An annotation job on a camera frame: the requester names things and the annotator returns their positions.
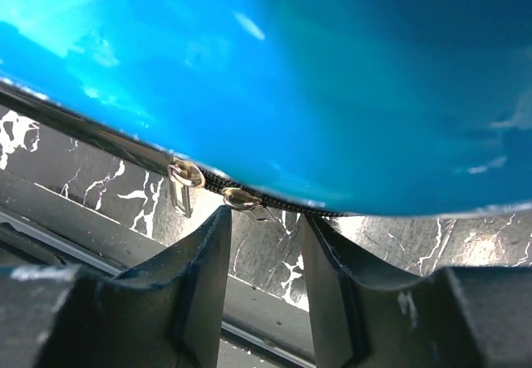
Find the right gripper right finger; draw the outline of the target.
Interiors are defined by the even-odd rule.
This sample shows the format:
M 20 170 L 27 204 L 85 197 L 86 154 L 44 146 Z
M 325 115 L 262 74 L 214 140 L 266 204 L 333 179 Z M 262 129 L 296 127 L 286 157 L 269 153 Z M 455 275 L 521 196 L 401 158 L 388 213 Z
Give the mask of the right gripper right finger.
M 319 367 L 528 367 L 531 271 L 444 267 L 419 277 L 309 217 L 303 263 Z

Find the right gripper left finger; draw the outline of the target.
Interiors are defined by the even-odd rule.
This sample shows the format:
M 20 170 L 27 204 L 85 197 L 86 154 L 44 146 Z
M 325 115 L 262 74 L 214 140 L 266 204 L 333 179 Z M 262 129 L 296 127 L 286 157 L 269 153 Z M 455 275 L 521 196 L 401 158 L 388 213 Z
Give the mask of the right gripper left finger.
M 108 277 L 2 223 L 2 366 L 216 366 L 231 224 L 220 207 L 174 245 Z

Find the silver zipper pull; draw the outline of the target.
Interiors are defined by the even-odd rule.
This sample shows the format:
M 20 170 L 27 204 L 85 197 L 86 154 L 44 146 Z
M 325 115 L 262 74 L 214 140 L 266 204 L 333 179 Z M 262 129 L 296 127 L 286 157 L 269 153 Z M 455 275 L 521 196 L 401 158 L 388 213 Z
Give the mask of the silver zipper pull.
M 253 196 L 243 189 L 227 187 L 222 189 L 221 195 L 226 206 L 240 213 L 245 213 L 256 222 L 273 222 L 275 220 L 272 212 L 262 205 L 261 198 Z
M 182 216 L 190 218 L 192 215 L 190 190 L 205 186 L 204 174 L 195 163 L 178 158 L 174 158 L 167 166 L 167 174 L 173 208 Z

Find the blue hard-shell suitcase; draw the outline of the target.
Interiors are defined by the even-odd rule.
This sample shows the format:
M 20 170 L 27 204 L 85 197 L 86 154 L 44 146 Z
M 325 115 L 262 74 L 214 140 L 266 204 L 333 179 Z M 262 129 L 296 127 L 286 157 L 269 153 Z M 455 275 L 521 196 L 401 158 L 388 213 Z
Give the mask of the blue hard-shell suitcase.
M 1 0 L 1 101 L 278 209 L 531 204 L 531 0 Z

